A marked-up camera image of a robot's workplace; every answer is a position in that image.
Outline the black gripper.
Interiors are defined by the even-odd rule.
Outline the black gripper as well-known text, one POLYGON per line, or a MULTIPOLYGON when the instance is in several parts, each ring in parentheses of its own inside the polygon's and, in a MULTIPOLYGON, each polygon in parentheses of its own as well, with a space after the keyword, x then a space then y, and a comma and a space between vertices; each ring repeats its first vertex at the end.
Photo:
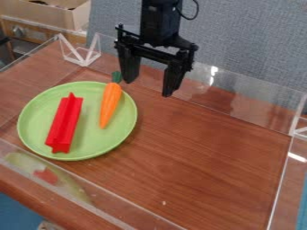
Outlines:
POLYGON ((197 45, 179 34, 171 35, 160 44, 156 44, 155 40, 144 40, 133 26, 119 24, 115 29, 117 38, 113 47, 119 53, 124 81, 131 84, 136 80, 141 58, 156 61, 167 66, 161 96, 169 97, 180 88, 185 73, 192 70, 197 45))

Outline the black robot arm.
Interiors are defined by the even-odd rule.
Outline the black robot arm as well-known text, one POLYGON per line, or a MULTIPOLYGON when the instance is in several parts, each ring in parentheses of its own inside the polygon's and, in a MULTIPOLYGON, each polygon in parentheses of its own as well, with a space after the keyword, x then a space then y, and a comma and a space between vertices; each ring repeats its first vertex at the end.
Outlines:
POLYGON ((140 30, 133 32, 117 24, 115 48, 124 81, 131 84, 139 77, 141 58, 167 66, 161 95, 169 97, 180 88, 183 77, 192 70, 197 45, 180 34, 180 20, 193 20, 183 12, 183 0, 141 0, 140 30))

